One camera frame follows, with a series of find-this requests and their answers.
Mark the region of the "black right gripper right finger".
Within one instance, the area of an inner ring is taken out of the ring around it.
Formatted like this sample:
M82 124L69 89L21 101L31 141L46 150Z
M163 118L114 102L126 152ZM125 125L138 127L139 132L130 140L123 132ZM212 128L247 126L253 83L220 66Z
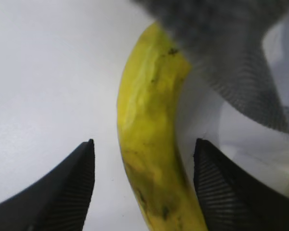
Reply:
M289 231L289 198L197 139L194 187L210 231Z

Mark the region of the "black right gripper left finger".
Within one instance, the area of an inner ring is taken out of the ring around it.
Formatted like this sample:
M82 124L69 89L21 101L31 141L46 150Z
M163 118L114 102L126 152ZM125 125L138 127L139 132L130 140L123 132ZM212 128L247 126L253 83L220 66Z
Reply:
M81 231L94 184L90 139L41 179L0 203L0 231Z

